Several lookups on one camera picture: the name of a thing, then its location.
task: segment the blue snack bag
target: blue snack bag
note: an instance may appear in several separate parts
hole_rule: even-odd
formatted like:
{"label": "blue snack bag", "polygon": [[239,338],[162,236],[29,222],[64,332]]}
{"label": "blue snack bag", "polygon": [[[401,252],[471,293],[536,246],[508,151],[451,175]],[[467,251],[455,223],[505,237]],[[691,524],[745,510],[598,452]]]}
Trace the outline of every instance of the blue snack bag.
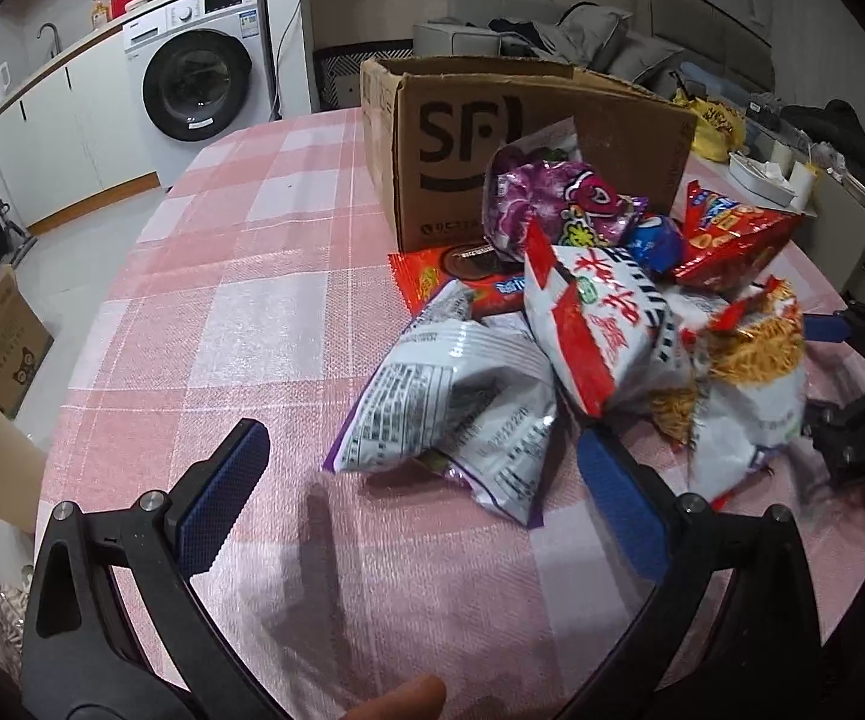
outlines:
{"label": "blue snack bag", "polygon": [[682,260],[682,233],[674,220],[647,215],[629,235],[626,249],[640,267],[666,274]]}

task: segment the purple snack bag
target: purple snack bag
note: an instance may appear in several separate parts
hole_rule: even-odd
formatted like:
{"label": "purple snack bag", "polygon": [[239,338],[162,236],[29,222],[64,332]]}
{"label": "purple snack bag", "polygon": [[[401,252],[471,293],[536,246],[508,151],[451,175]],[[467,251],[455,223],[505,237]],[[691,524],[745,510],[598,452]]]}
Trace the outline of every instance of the purple snack bag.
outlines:
{"label": "purple snack bag", "polygon": [[522,262],[532,218],[554,245],[615,247],[645,206],[645,197],[617,194],[583,162],[573,119],[565,119],[496,152],[486,172],[482,227],[498,256]]}

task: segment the washing machine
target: washing machine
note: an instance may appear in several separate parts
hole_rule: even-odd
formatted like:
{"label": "washing machine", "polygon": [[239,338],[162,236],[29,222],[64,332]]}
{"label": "washing machine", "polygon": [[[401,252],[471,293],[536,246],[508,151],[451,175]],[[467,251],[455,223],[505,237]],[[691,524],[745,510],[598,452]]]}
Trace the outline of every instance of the washing machine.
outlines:
{"label": "washing machine", "polygon": [[161,186],[175,184],[209,143],[278,117],[266,0],[174,0],[122,35]]}

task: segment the washing machine door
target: washing machine door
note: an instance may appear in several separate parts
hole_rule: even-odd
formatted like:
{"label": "washing machine door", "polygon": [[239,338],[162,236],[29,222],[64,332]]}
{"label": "washing machine door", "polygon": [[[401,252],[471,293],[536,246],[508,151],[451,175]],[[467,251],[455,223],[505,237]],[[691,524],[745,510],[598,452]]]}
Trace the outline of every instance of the washing machine door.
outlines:
{"label": "washing machine door", "polygon": [[232,124],[249,93],[252,60],[239,40],[194,29],[167,40],[143,78],[146,114],[177,141],[205,141]]}

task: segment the soap bottle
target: soap bottle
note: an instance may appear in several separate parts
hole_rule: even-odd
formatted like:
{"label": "soap bottle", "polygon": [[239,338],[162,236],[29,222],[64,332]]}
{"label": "soap bottle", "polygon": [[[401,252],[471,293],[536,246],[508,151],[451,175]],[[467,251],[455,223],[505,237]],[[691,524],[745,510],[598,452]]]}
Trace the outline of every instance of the soap bottle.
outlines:
{"label": "soap bottle", "polygon": [[93,0],[93,30],[103,28],[109,23],[109,9],[103,0]]}

